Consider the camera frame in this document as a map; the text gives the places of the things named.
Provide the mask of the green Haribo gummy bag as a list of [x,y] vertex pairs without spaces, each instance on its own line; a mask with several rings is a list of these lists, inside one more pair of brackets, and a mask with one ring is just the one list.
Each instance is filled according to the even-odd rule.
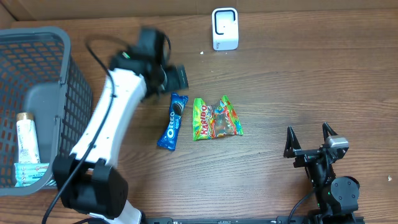
[[236,110],[226,95],[214,105],[206,104],[202,98],[195,98],[192,126],[194,141],[244,134]]

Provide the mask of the teal snack packet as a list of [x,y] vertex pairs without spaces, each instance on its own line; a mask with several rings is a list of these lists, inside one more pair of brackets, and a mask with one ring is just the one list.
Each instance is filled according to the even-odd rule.
[[16,171],[16,187],[25,187],[35,183],[40,180],[47,169],[49,168],[49,163],[36,163],[36,164],[14,164]]

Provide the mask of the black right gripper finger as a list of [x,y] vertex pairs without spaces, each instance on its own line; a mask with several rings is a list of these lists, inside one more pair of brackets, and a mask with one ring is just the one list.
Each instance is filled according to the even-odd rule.
[[327,122],[322,124],[323,139],[327,142],[327,139],[331,136],[337,136],[338,134],[330,127]]
[[287,140],[285,144],[284,155],[285,156],[295,156],[297,152],[301,151],[301,146],[294,133],[293,127],[289,126],[287,128]]

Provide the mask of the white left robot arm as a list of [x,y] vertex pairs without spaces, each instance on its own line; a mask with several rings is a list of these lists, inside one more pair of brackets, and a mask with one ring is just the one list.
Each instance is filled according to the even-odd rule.
[[128,201],[128,182],[118,172],[121,143],[139,103],[151,95],[188,88],[184,66],[169,64],[169,37],[142,27],[136,45],[93,35],[85,47],[106,74],[94,113],[70,154],[52,163],[58,193],[42,221],[60,200],[87,214],[87,223],[142,223],[144,214]]

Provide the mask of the white tube with gold cap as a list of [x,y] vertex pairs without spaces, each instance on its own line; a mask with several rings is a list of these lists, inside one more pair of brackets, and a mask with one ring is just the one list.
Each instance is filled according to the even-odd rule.
[[19,163],[40,163],[39,145],[35,128],[34,116],[31,113],[17,114],[17,142]]

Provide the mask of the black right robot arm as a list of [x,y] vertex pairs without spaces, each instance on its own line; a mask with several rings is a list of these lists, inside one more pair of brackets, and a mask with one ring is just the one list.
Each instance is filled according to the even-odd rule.
[[[284,157],[294,158],[294,167],[305,169],[312,190],[294,205],[289,216],[278,218],[278,223],[364,223],[364,217],[354,214],[359,208],[359,182],[351,176],[337,177],[332,167],[348,152],[349,142],[328,123],[323,123],[322,131],[324,143],[317,149],[303,150],[293,127],[287,128]],[[306,216],[296,216],[298,207],[311,196],[315,196],[318,208]]]

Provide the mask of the blue Oreo cookie pack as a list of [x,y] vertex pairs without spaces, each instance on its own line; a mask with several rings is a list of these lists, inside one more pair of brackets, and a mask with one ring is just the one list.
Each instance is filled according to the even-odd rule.
[[169,123],[163,135],[157,141],[157,145],[170,151],[174,151],[177,145],[183,111],[189,97],[187,95],[178,95],[177,93],[172,93],[170,99]]

